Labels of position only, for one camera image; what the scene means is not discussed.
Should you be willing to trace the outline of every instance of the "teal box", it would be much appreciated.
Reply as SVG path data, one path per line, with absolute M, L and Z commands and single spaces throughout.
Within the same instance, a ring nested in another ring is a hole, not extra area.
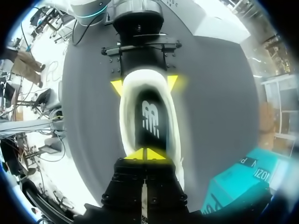
M 279 158 L 278 154 L 261 148 L 252 150 L 210 181 L 201 212 L 209 214 L 218 211 L 260 181 L 269 183 Z

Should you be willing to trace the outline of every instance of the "black mount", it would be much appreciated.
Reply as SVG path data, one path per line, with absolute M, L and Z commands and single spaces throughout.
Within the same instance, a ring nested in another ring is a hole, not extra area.
M 139 35 L 116 47 L 102 48 L 102 54 L 109 56 L 110 73 L 112 80 L 124 78 L 126 74 L 121 69 L 121 57 L 123 52 L 139 50 L 143 48 L 155 48 L 161 50 L 164 57 L 164 69 L 168 72 L 176 71 L 175 50 L 182 44 L 167 35 Z
M 241 196 L 236 203 L 210 215 L 200 211 L 190 213 L 187 195 L 182 191 L 175 176 L 171 160 L 118 159 L 114 165 L 112 180 L 102 195 L 102 208 L 86 204 L 86 213 L 74 218 L 74 224 L 140 224 L 142 220 L 142 186 L 147 185 L 147 214 L 150 224 L 238 224 L 254 223 L 271 201 L 266 183 L 258 185 L 259 201 L 248 201 L 248 195 Z

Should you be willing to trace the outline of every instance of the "gray table surface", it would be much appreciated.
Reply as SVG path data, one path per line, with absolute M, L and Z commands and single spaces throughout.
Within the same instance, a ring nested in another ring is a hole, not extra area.
M 209 180 L 239 161 L 257 143 L 258 98 L 238 44 L 194 37 L 162 5 L 162 32 L 178 38 L 177 68 L 187 79 L 173 91 L 180 129 L 185 193 L 190 211 L 201 208 Z M 77 26 L 75 40 L 84 31 Z M 117 158 L 125 156 L 119 128 L 120 97 L 110 84 L 102 47 L 118 41 L 112 26 L 90 27 L 78 46 L 68 47 L 63 74 L 63 112 L 71 154 L 86 186 L 100 203 Z

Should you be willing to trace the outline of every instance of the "wire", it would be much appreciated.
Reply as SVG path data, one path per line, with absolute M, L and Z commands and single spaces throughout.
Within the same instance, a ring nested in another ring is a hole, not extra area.
M 54 120 L 53 118 L 54 118 L 54 117 L 57 117 L 56 114 L 57 114 L 58 112 L 61 112 L 61 113 L 62 113 L 62 108 L 53 110 L 53 111 L 51 111 L 51 113 L 49 114 L 50 128 L 53 129 L 53 130 L 55 130 L 55 127 L 53 126 L 53 120 Z M 54 133 L 55 133 L 56 135 L 59 135 L 59 136 L 64 136 L 64 135 L 65 135 L 65 131 L 64 131 L 64 130 L 62 130 L 62 131 L 60 131 L 60 130 L 55 130 Z
M 52 19 L 56 19 L 56 18 L 57 18 L 57 17 L 55 17 L 55 16 L 50 16 L 50 15 L 46 14 L 41 8 L 38 8 L 38 7 L 32 7 L 32 8 L 36 8 L 36 9 L 38 9 L 38 11 L 41 11 L 45 16 L 50 17 L 50 18 L 52 18 Z M 62 18 L 64 18 L 64 17 L 66 17 L 66 16 L 68 16 L 68 14 L 59 16 L 58 18 L 62 19 Z
M 57 118 L 64 118 L 64 117 L 63 116 L 57 116 L 57 117 L 52 118 L 52 120 L 55 120 Z
M 39 91 L 46 91 L 46 90 L 37 90 L 37 91 L 35 91 L 35 92 L 29 92 L 29 93 L 37 93 L 37 92 L 39 92 Z M 21 94 L 19 94 L 19 96 L 21 96 L 21 95 L 26 95 L 26 94 L 28 94 L 27 92 L 26 93 L 21 93 Z
M 19 128 L 28 128 L 28 127 L 36 127 L 36 126 L 42 126 L 42 125 L 45 125 L 45 124 L 40 124 L 40 125 L 31 125 L 31 126 L 24 126 L 24 127 L 14 127 L 14 128 L 9 128 L 9 129 L 5 129 L 5 130 L 0 130 L 0 132 L 7 132 L 7 131 L 12 131 L 12 130 L 15 130 L 15 129 L 19 129 Z
M 43 182 L 42 170 L 41 170 L 41 167 L 40 167 L 38 164 L 36 164 L 36 165 L 37 165 L 37 167 L 38 167 L 39 173 L 41 174 L 42 183 L 43 183 L 43 194 L 44 194 L 46 191 L 45 191 L 45 184 L 44 184 L 44 182 Z
M 80 39 L 79 39 L 79 41 L 77 42 L 77 43 L 75 43 L 74 42 L 74 33 L 75 33 L 75 27 L 76 27 L 76 24 L 77 24 L 77 22 L 78 22 L 78 20 L 76 20 L 75 21 L 75 23 L 74 23 L 74 28 L 73 28 L 73 33 L 72 33 L 72 44 L 74 45 L 74 46 L 77 46 L 80 42 L 81 42 L 81 40 L 82 40 L 82 38 L 84 37 L 84 35 L 85 35 L 85 33 L 86 33 L 86 31 L 88 30 L 88 28 L 90 27 L 90 25 L 100 16 L 100 15 L 102 15 L 102 14 L 99 14 L 99 15 L 97 15 L 97 16 L 95 16 L 94 18 L 93 18 L 93 20 L 88 24 L 88 26 L 86 27 L 86 29 L 84 30 L 84 32 L 83 32 L 83 34 L 81 35 L 81 37 L 80 37 Z
M 64 156 L 65 156 L 65 145 L 64 145 L 64 142 L 61 140 L 61 138 L 59 136 L 57 136 L 57 137 L 59 138 L 59 140 L 61 141 L 62 145 L 64 146 L 64 154 L 62 155 L 62 157 L 59 160 L 50 161 L 50 160 L 43 159 L 40 156 L 37 156 L 39 159 L 47 161 L 47 162 L 59 162 L 59 161 L 61 161 L 64 158 Z

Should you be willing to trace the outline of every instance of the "cable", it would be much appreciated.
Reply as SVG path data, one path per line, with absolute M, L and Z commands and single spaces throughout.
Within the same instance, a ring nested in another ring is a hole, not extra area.
M 64 142 L 61 140 L 61 138 L 59 136 L 57 136 L 57 137 L 59 138 L 59 140 L 61 141 L 62 145 L 64 146 L 64 154 L 62 155 L 62 157 L 59 160 L 50 161 L 50 160 L 43 159 L 40 156 L 37 156 L 39 159 L 47 161 L 47 162 L 59 162 L 59 161 L 61 161 L 64 158 L 64 156 L 65 156 L 65 145 L 64 145 Z
M 65 135 L 65 131 L 64 131 L 64 130 L 62 130 L 62 131 L 58 131 L 58 130 L 56 130 L 55 127 L 53 126 L 53 120 L 54 120 L 54 118 L 57 117 L 56 114 L 57 114 L 58 112 L 61 112 L 61 113 L 62 113 L 62 108 L 53 110 L 53 111 L 51 111 L 51 113 L 49 114 L 50 128 L 53 129 L 53 130 L 55 130 L 54 133 L 55 133 L 56 135 L 64 136 L 64 135 Z
M 43 182 L 42 170 L 41 170 L 41 167 L 40 167 L 38 164 L 36 164 L 36 165 L 37 165 L 37 167 L 38 167 L 39 173 L 41 174 L 42 183 L 43 183 L 43 194 L 44 194 L 46 191 L 45 191 L 45 184 L 44 184 L 44 182 Z
M 46 91 L 46 90 L 37 90 L 37 91 L 35 91 L 35 92 L 29 92 L 29 93 L 37 93 L 37 92 L 39 92 L 39 91 Z M 21 95 L 26 95 L 26 94 L 28 94 L 28 92 L 26 92 L 26 93 L 21 93 L 21 94 L 19 94 L 19 96 L 21 96 Z
M 9 129 L 5 129 L 5 130 L 0 130 L 0 132 L 7 132 L 7 131 L 11 131 L 11 130 L 15 130 L 15 129 L 19 129 L 19 128 L 27 128 L 27 127 L 37 127 L 37 126 L 42 126 L 42 125 L 45 125 L 45 124 L 40 124 L 40 125 L 31 125 L 31 126 L 25 126 L 25 127 L 14 127 L 14 128 L 9 128 Z
M 57 116 L 57 117 L 52 118 L 52 120 L 55 120 L 57 118 L 64 118 L 64 117 L 63 116 Z
M 54 69 L 52 69 L 51 71 L 49 71 L 51 65 L 54 64 L 54 63 L 57 63 L 56 68 L 54 68 Z M 61 78 L 62 75 L 59 76 L 59 78 L 56 79 L 56 80 L 53 79 L 53 73 L 54 73 L 54 71 L 56 71 L 56 69 L 58 68 L 58 66 L 59 66 L 59 62 L 58 62 L 58 61 L 53 61 L 53 62 L 51 62 L 51 64 L 48 65 L 48 71 L 47 71 L 47 75 L 46 75 L 46 82 L 49 81 L 49 80 L 48 80 L 48 75 L 49 75 L 50 73 L 52 73 L 51 76 L 52 76 L 52 81 L 53 81 L 53 82 L 55 82 L 55 81 L 57 81 L 57 80 L 59 80 L 59 79 Z
M 47 219 L 47 218 L 41 218 L 39 219 L 36 224 L 40 224 L 42 221 L 48 221 L 48 222 L 51 222 L 51 220 Z
M 74 43 L 74 33 L 75 33 L 75 27 L 76 27 L 76 24 L 77 24 L 78 20 L 75 21 L 75 23 L 74 23 L 74 28 L 73 28 L 73 33 L 72 33 L 72 36 L 71 36 L 71 37 L 72 37 L 72 44 L 73 44 L 74 46 L 77 46 L 77 45 L 81 42 L 82 38 L 84 37 L 84 35 L 85 35 L 86 31 L 88 30 L 88 28 L 90 27 L 90 25 L 91 25 L 91 24 L 98 18 L 98 16 L 100 16 L 100 15 L 102 15 L 102 14 L 99 14 L 99 15 L 97 15 L 96 17 L 94 17 L 93 20 L 88 24 L 88 26 L 87 26 L 86 29 L 84 30 L 83 34 L 81 35 L 81 37 L 80 37 L 80 39 L 79 39 L 79 41 L 78 41 L 77 43 Z

